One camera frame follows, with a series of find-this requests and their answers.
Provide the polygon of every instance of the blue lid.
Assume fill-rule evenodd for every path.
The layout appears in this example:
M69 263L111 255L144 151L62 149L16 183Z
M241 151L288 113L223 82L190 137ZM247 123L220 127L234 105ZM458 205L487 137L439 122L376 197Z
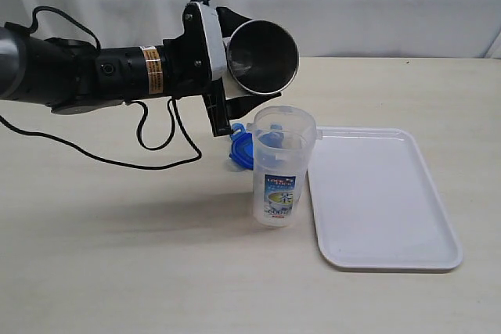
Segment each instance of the blue lid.
M229 157L243 168L252 170L254 168L254 157L252 151L252 134L245 132L245 127L240 123L232 125L233 134L232 149Z

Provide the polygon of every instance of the plastic tray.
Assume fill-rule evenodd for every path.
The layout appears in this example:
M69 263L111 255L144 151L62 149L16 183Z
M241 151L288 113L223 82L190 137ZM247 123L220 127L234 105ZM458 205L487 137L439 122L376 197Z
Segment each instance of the plastic tray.
M319 248L348 269L457 267L459 241L414 138L399 129L319 127L308 166Z

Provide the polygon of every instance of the white table surface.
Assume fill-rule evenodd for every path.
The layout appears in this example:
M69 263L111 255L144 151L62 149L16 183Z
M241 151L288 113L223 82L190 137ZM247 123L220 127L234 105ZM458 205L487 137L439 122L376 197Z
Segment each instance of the white table surface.
M412 133L463 265L441 275L337 271L317 249L308 193L295 225L260 228L248 215L251 172L232 168L202 100L183 99L204 158L170 171L107 166L0 128L0 332L501 332L501 61L302 59L273 103L319 125ZM155 143L168 118L164 100L150 105ZM166 152L141 150L138 106L58 117L1 102L0 112L121 160L192 153L180 133Z

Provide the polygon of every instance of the clear plastic jug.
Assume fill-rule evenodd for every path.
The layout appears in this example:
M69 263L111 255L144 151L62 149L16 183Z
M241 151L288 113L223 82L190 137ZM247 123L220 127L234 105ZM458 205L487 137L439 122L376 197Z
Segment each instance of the clear plastic jug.
M315 119L294 107L271 106L259 111L247 128L254 145L253 215L268 226L287 226L317 139Z

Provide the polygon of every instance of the wire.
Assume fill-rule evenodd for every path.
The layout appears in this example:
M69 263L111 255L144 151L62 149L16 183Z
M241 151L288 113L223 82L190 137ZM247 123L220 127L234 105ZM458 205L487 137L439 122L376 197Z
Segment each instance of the wire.
M73 142L67 141L63 138L60 138L60 137L57 137L54 135L50 135L50 134L44 133L44 132L25 131L23 129L20 129L20 128L10 124L10 122L8 122L2 115L0 115L0 123L5 125L9 130L16 132L19 135L30 136L30 137L48 138L49 140L53 140L55 142L59 142L61 144L69 146L69 147L77 150L78 152L82 153L83 155L85 155L89 158L92 158L93 160L97 160L99 162L113 164L115 166L120 166L120 167L134 168L136 170L147 170L147 171L167 170L168 168L177 167L177 166L180 166L182 164L186 164L186 163L190 163L190 162L195 162L195 161L199 160L200 158L202 158L202 152L195 145L193 140L190 138L190 136L186 132L184 125L182 124L181 117L179 116L178 105L177 105L176 100L170 99L168 102L170 102L170 101L172 103L172 108L174 110L175 119L178 122L179 129L181 129L182 135L185 137L186 141L189 143L189 145L192 147L192 149L196 152L196 156L193 158L188 158L186 160L180 160L178 162L166 164L164 166L143 166L143 165L139 165L139 164L125 163L125 162L120 162L120 161L116 161L116 160L108 160L107 158L102 158L101 156L96 156L92 153L89 153L88 151L82 149L80 146L74 144Z
M167 145L169 145L172 141L172 139L174 138L174 133L175 133L175 120L174 120L174 115L172 114L172 110L171 110L171 103L174 99L169 99L167 101L167 111L169 112L169 115L171 116L171 133L170 135L168 136L167 140L165 140L165 142L159 146L155 146L155 147L149 147L149 146L146 146L144 141L142 140L142 127L144 126L144 123L146 122L146 118L148 117L148 106L144 103L144 102L141 102L141 101L130 101L130 102L126 102L127 105L131 105L131 104L138 104L142 107L142 117L141 117L141 120L139 121L139 124L138 124L138 127L135 131L135 137L138 139L138 143L146 150L149 150L149 151L152 151L152 152L155 152L157 150L162 150L163 148L165 148Z
M35 31L38 30L37 13L39 13L41 11L47 11L47 12L55 13L55 14L57 14L57 15L65 18L66 20L70 21L75 27L77 27L81 31L84 31L85 33L87 33L91 37L93 37L94 41L96 42L96 51L97 51L97 53L101 52L101 42L99 42L99 39L96 37L96 35L94 33L92 33L92 31L89 28L87 28L86 26L84 26L81 23L79 23L78 21L76 21L73 17L71 17L70 15L68 15L67 13L65 13L64 11L62 11L60 9L57 9L57 8L54 8L54 7L50 7L48 5L40 5L39 7L35 7L33 9L33 12L31 14L31 25L30 25L30 27L28 27L28 32L30 34L33 34Z

